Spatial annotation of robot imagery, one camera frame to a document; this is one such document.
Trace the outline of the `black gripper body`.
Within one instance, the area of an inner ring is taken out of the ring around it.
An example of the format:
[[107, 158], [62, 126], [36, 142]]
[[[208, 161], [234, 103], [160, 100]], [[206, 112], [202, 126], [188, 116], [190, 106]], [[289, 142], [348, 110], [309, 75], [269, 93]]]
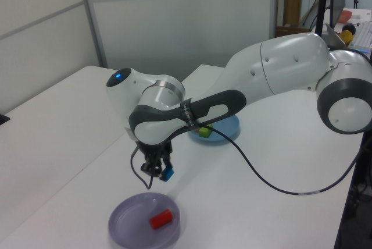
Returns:
[[139, 150], [144, 154], [145, 159], [149, 158], [150, 156], [158, 155], [160, 155], [161, 158], [170, 159], [170, 154], [173, 152], [171, 141], [167, 141], [157, 145], [149, 145], [137, 141], [136, 144], [137, 146], [139, 146]]

